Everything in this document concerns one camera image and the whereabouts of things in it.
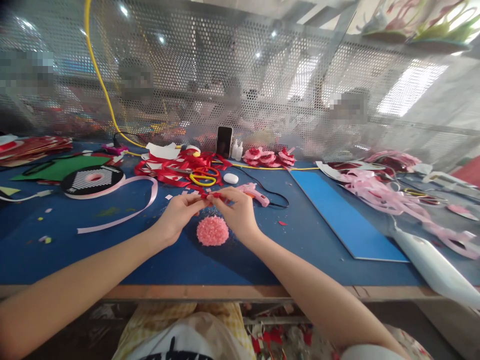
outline ribbon spool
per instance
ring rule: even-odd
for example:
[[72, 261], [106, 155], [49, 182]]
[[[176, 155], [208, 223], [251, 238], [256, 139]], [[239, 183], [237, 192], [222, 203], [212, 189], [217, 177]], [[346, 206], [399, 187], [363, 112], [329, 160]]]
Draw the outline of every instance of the ribbon spool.
[[95, 165], [68, 174], [60, 183], [72, 199], [86, 200], [110, 194], [123, 185], [125, 174], [116, 166]]

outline yellow scissors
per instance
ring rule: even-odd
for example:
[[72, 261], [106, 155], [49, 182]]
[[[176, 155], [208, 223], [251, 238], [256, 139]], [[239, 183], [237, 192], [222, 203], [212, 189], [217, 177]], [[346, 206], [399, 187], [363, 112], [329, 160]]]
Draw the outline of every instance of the yellow scissors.
[[[173, 170], [177, 173], [190, 174], [190, 180], [194, 184], [203, 187], [210, 187], [217, 183], [217, 178], [220, 176], [219, 171], [210, 166], [197, 167], [194, 170], [179, 169], [171, 166], [167, 166], [167, 169]], [[210, 182], [200, 182], [198, 179], [210, 180]]]

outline red ribbon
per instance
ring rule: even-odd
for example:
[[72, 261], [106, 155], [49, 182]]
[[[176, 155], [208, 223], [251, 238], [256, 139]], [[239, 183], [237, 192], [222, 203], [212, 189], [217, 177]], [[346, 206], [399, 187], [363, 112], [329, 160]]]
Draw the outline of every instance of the red ribbon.
[[[219, 171], [224, 171], [226, 168], [232, 166], [232, 163], [230, 161], [225, 160], [222, 156], [215, 154], [214, 152], [211, 152], [211, 151], [205, 151], [199, 157], [195, 157], [191, 154], [192, 154], [191, 149], [180, 151], [178, 157], [174, 160], [163, 159], [163, 158], [155, 157], [152, 154], [150, 154], [149, 160], [140, 161], [135, 166], [134, 168], [135, 175], [155, 176], [154, 174], [156, 174], [156, 178], [158, 179], [158, 181], [162, 183], [169, 184], [179, 188], [183, 188], [186, 186], [190, 189], [199, 191], [200, 194], [203, 194], [205, 192], [203, 187], [194, 185], [193, 182], [190, 180], [190, 178], [185, 176], [184, 174], [182, 174], [182, 176], [185, 176], [186, 181], [179, 181], [179, 180], [173, 180], [168, 178], [168, 177], [179, 176], [179, 173], [177, 171], [170, 169], [168, 167], [172, 167], [180, 170], [211, 167], [211, 168], [218, 169]], [[215, 157], [221, 162], [221, 164], [212, 163]], [[161, 164], [161, 168], [150, 169], [148, 168], [147, 163]], [[219, 186], [224, 185], [221, 174], [219, 175], [211, 174], [210, 176], [216, 178], [216, 183]]]

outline glue bottle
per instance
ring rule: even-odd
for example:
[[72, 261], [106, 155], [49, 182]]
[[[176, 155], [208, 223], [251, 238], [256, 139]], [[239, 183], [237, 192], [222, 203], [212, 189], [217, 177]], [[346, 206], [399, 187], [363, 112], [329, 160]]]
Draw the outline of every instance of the glue bottle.
[[240, 161], [242, 160], [242, 154], [244, 153], [244, 142], [240, 143], [240, 146], [237, 148], [235, 153], [235, 160]]
[[237, 151], [239, 150], [239, 142], [235, 139], [235, 143], [233, 144], [233, 149], [231, 150], [231, 158], [237, 159]]

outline pink ribbon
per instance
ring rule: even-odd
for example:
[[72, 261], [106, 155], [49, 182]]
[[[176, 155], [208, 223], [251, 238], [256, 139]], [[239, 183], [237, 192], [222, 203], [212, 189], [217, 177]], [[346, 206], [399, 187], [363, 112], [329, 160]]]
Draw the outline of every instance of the pink ribbon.
[[480, 257], [480, 252], [469, 244], [469, 241], [475, 237], [474, 234], [468, 231], [455, 232], [435, 224], [430, 214], [420, 206], [418, 198], [395, 191], [391, 183], [385, 185], [378, 181], [372, 171], [350, 169], [338, 180], [347, 183], [345, 188], [372, 208], [390, 215], [407, 213], [420, 220], [426, 231], [437, 236], [456, 253], [474, 260]]
[[143, 210], [148, 208], [155, 201], [155, 199], [157, 197], [157, 192], [159, 190], [159, 183], [157, 182], [156, 179], [154, 179], [150, 176], [134, 176], [134, 177], [130, 177], [127, 180], [123, 181], [119, 187], [122, 187], [123, 185], [133, 183], [137, 180], [150, 180], [152, 182], [150, 200], [149, 200], [148, 204], [142, 210], [137, 211], [137, 212], [135, 212], [131, 215], [128, 215], [124, 218], [121, 218], [120, 220], [112, 221], [112, 222], [106, 223], [104, 225], [78, 228], [77, 229], [78, 234], [93, 233], [93, 232], [96, 232], [96, 231], [100, 231], [100, 230], [103, 230], [103, 229], [108, 229], [108, 228], [114, 227], [115, 225], [118, 225], [118, 224], [121, 224], [123, 222], [126, 222], [127, 220], [130, 220], [131, 218], [137, 216]]

